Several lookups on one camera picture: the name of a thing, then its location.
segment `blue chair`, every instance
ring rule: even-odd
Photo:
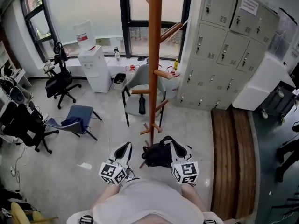
[[[96,137],[94,137],[88,130],[89,122],[92,118],[92,115],[95,115],[99,120],[102,120],[100,116],[93,110],[92,107],[89,106],[82,106],[82,105],[73,105],[70,109],[69,114],[67,115],[66,119],[69,119],[70,117],[78,117],[83,120],[83,127],[79,122],[75,122],[70,125],[62,126],[59,125],[53,118],[50,118],[46,125],[54,127],[56,129],[69,131],[75,134],[76,136],[80,137],[79,134],[86,134],[88,133],[94,140],[98,141]]]

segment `locker handle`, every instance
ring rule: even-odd
[[[248,58],[249,52],[246,53],[245,57],[244,57],[244,61],[242,66],[244,66],[246,64],[247,58]]]
[[[199,36],[198,39],[197,39],[197,44],[196,44],[196,54],[199,52],[199,47],[201,46],[201,43],[202,43],[202,39],[203,37],[202,36]]]
[[[212,75],[211,78],[210,78],[210,82],[213,81],[213,78],[215,77],[215,75]]]
[[[224,56],[225,56],[225,53],[228,49],[228,44],[225,44],[224,47],[223,47],[223,51],[222,51],[222,60],[224,59]]]
[[[187,80],[187,83],[189,83],[189,81],[190,81],[190,78],[191,78],[191,76],[192,76],[192,73],[193,73],[193,70],[190,72],[190,74],[189,74],[189,77],[188,77],[188,80]]]
[[[241,21],[240,15],[237,15],[237,25],[239,24],[240,21]]]
[[[204,97],[201,97],[200,101],[198,102],[198,106],[200,106],[202,100],[203,100]]]
[[[262,26],[262,18],[260,18],[259,20],[258,20],[258,23],[257,23],[257,31],[256,31],[256,33],[259,33],[259,31],[261,30],[261,26]]]
[[[227,91],[229,90],[229,88],[230,88],[233,81],[234,81],[234,79],[231,79],[230,82],[228,83],[228,87],[226,88]]]
[[[217,103],[215,104],[215,109],[217,108],[217,105],[219,104],[220,100],[217,101]]]
[[[212,0],[207,0],[207,3],[206,3],[206,12],[207,12],[207,13],[210,12],[211,1],[212,1]]]

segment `black office chair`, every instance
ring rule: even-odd
[[[54,46],[53,51],[56,54],[54,56],[54,61],[55,61],[54,63],[55,64],[59,63],[60,73],[56,74],[56,72],[54,71],[54,67],[52,67],[51,69],[49,69],[45,72],[45,73],[51,72],[54,75],[54,77],[51,77],[47,81],[46,91],[47,91],[48,98],[54,96],[54,99],[56,99],[57,96],[60,95],[60,99],[59,99],[57,107],[58,107],[58,109],[61,109],[60,104],[65,95],[70,97],[73,100],[73,103],[76,102],[75,98],[69,94],[69,91],[77,86],[79,88],[81,88],[82,85],[75,84],[75,85],[72,85],[71,87],[69,87],[69,85],[72,84],[72,82],[73,82],[73,77],[71,76],[71,73],[66,68],[65,61],[68,60],[68,57],[64,51],[64,48],[62,47],[62,44],[58,42]]]
[[[5,125],[3,133],[22,139],[26,146],[35,146],[37,152],[40,151],[38,146],[42,141],[47,152],[51,154],[52,150],[48,149],[44,138],[50,134],[59,133],[59,130],[45,133],[46,125],[43,123],[41,113],[34,107],[32,102],[29,106],[32,110],[31,114],[24,104],[17,107],[14,102],[10,102],[7,105],[0,119],[2,124]]]

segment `person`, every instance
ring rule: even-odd
[[[293,152],[285,161],[284,155],[288,152]],[[299,160],[299,140],[294,140],[289,144],[277,149],[276,157],[282,165],[276,169],[276,180],[283,182],[285,171],[296,161]]]
[[[223,224],[208,212],[189,184],[182,184],[182,195],[168,185],[154,180],[139,179],[120,186],[108,184],[90,210],[75,213],[67,224]]]

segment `gray chair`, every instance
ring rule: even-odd
[[[143,95],[143,97],[145,99],[145,114],[140,114],[139,113],[140,95],[137,95],[137,94],[131,95],[129,92],[129,90],[132,89],[133,87],[135,87],[137,85],[142,85],[142,84],[149,84],[149,65],[147,65],[147,64],[142,65],[142,66],[140,66],[140,68],[138,68],[136,73],[133,75],[132,79],[126,83],[125,87],[123,88],[123,90],[121,92],[128,127],[130,126],[128,114],[131,114],[134,116],[139,116],[139,117],[147,117],[147,118],[149,117],[149,113],[150,113],[149,112],[149,95],[148,94]],[[156,107],[161,102],[163,102],[166,97],[166,89],[163,85],[161,77],[158,77],[157,88],[163,94],[163,99],[161,100],[159,97],[157,97]],[[162,109],[160,109],[159,111],[156,112],[156,117],[158,117],[159,114],[161,115],[159,127],[161,127],[163,112],[164,112],[164,106],[162,107]]]
[[[54,127],[56,129],[69,131],[75,134],[76,136],[80,137],[79,134],[86,134],[88,133],[94,140],[98,141],[96,137],[94,137],[87,129],[89,127],[89,122],[92,118],[92,115],[95,115],[99,120],[102,120],[99,115],[93,110],[92,107],[89,106],[82,106],[82,105],[73,105],[70,109],[69,114],[67,115],[66,119],[70,117],[79,117],[83,120],[83,127],[79,122],[72,123],[70,125],[62,126],[59,125],[53,118],[50,118],[46,125]]]

